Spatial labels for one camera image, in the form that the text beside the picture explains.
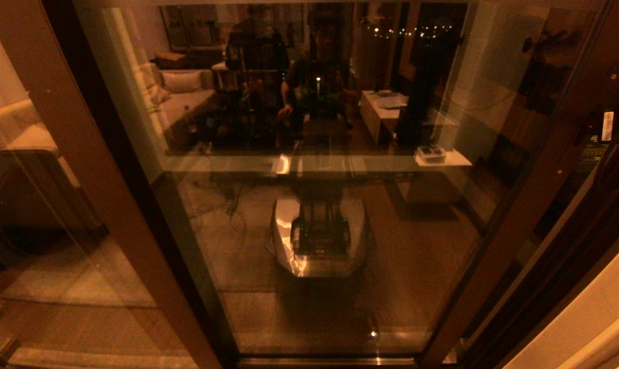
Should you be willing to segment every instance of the string lights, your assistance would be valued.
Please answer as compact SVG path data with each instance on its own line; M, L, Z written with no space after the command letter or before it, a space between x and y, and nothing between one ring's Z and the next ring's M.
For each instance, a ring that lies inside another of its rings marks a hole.
M422 39L436 39L439 35L441 35L441 33L443 32L448 32L450 30L452 30L453 26L419 26L419 27L414 27L415 29L415 33L417 34L417 36L419 38ZM388 32L385 33L385 31L380 30L380 28L375 27L373 28L373 37L380 37L380 38L385 38L385 39L389 39L390 35L394 35L394 30L389 30ZM399 35L405 35L408 37L412 37L412 31L408 30L405 31L405 28L401 28L400 31L398 31Z

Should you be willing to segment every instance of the glass door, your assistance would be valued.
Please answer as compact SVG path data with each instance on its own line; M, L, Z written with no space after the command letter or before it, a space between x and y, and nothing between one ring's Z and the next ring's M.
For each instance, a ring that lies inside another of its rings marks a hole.
M588 139L604 2L44 4L224 366L435 367Z

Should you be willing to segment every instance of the sticker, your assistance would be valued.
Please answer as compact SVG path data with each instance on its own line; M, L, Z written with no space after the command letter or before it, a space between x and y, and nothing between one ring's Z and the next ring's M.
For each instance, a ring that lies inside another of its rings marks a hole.
M603 113L603 132L601 133L602 141L612 140L612 122L614 121L614 112Z

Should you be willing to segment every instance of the box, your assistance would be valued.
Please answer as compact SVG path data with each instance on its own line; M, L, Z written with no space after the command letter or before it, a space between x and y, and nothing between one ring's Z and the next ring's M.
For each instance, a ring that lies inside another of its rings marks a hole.
M177 52L158 52L156 63L159 69L185 69L189 67L189 57Z

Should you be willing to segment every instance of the man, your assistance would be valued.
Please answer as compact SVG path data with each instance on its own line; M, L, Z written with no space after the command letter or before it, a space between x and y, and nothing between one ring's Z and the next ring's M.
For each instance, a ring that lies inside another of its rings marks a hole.
M269 9L265 5L249 5L248 18L230 31L225 49L225 65L230 70L288 68L284 40L266 19Z
M346 120L346 105L359 100L359 92L349 89L348 63L338 52L336 35L340 25L335 14L338 16L340 12L328 12L328 16L325 13L317 11L310 16L310 53L295 61L282 82L284 107L278 112L278 118L289 119L293 133L308 131L307 127L303 128L303 122L309 119L314 120L314 126L317 120L333 123Z

